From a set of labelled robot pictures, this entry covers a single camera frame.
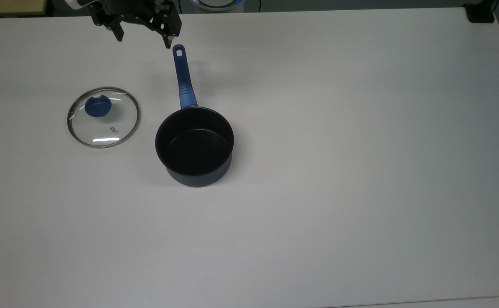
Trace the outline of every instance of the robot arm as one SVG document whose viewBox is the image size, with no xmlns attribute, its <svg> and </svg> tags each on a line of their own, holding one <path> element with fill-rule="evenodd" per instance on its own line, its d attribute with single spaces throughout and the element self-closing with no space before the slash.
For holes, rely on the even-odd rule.
<svg viewBox="0 0 499 308">
<path fill-rule="evenodd" d="M 174 37 L 181 31 L 181 18 L 175 5 L 164 0 L 160 5 L 154 0 L 65 0 L 74 9 L 88 6 L 93 23 L 111 30 L 117 41 L 122 41 L 122 21 L 144 25 L 162 36 L 170 49 Z"/>
</svg>

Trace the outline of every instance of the pot lid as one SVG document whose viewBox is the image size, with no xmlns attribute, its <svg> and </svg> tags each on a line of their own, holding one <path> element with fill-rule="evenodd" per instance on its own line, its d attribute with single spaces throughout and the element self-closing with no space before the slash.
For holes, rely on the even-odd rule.
<svg viewBox="0 0 499 308">
<path fill-rule="evenodd" d="M 67 115 L 69 132 L 91 148 L 108 148 L 124 142 L 140 123 L 140 107 L 128 92 L 97 88 L 81 95 Z"/>
</svg>

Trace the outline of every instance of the blue knob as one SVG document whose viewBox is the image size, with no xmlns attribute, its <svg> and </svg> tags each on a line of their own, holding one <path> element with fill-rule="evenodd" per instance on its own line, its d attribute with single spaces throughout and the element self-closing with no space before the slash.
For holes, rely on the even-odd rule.
<svg viewBox="0 0 499 308">
<path fill-rule="evenodd" d="M 111 100 L 105 95 L 101 95 L 98 98 L 91 97 L 86 101 L 84 110 L 87 115 L 95 118 L 100 118 L 105 116 L 109 111 L 111 111 Z"/>
</svg>

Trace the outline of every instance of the saucepan handle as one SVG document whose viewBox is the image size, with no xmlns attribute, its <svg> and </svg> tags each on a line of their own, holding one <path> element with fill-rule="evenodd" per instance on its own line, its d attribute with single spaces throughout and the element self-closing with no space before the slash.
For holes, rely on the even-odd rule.
<svg viewBox="0 0 499 308">
<path fill-rule="evenodd" d="M 175 71 L 177 72 L 177 84 L 179 84 L 181 109 L 198 106 L 196 96 L 194 95 L 193 84 L 190 81 L 189 64 L 187 63 L 187 54 L 183 45 L 175 45 L 173 47 L 173 59 L 175 62 Z"/>
</svg>

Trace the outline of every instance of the blue handle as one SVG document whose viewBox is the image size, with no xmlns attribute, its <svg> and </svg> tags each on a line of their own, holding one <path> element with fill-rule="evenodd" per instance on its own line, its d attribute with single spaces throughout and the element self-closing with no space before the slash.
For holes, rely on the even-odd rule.
<svg viewBox="0 0 499 308">
<path fill-rule="evenodd" d="M 108 97 L 106 97 L 105 95 L 100 95 L 97 98 L 89 98 L 84 105 L 84 110 L 89 116 L 100 118 L 109 113 L 112 106 L 113 104 Z"/>
<path fill-rule="evenodd" d="M 173 60 L 177 72 L 177 84 L 179 84 L 179 101 L 181 109 L 198 106 L 194 95 L 193 84 L 190 82 L 189 64 L 187 54 L 183 45 L 173 47 Z"/>
</svg>

